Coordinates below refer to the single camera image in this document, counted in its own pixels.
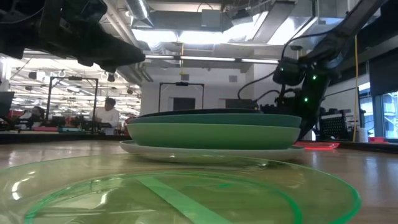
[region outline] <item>wooden table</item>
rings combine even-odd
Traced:
[[[125,153],[117,141],[65,141],[0,145],[0,169],[30,162]],[[355,187],[363,206],[351,223],[396,223],[398,155],[338,149],[306,151],[294,163],[335,175]]]

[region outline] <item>person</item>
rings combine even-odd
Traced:
[[[27,121],[27,126],[31,126],[32,128],[40,127],[42,125],[42,122],[44,121],[44,109],[35,106],[32,108],[31,112],[25,112],[22,116],[20,116],[18,119],[25,120]]]
[[[95,110],[95,121],[99,123],[108,123],[112,128],[103,128],[106,135],[112,135],[115,127],[119,123],[119,111],[114,108],[116,100],[113,98],[105,99],[105,106]]]

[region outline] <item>green plate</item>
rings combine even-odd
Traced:
[[[300,129],[233,124],[128,124],[141,146],[191,149],[287,149]]]
[[[361,206],[352,186],[324,172],[219,159],[181,165],[113,154],[2,170],[0,223],[340,224]]]
[[[136,118],[131,123],[240,124],[298,128],[301,118],[279,114],[183,114]]]

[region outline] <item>green stripe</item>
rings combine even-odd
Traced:
[[[171,204],[171,206],[189,218],[194,224],[232,224],[217,213],[155,178],[138,177],[137,180],[164,199],[167,203]]]

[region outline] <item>white plate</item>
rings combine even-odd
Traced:
[[[140,146],[133,140],[121,141],[120,146],[126,152],[143,153],[143,156],[148,159],[167,162],[216,162],[217,157],[215,156],[243,156],[287,161],[301,156],[304,152],[304,148],[297,146],[278,150],[182,149],[172,147],[152,147]]]

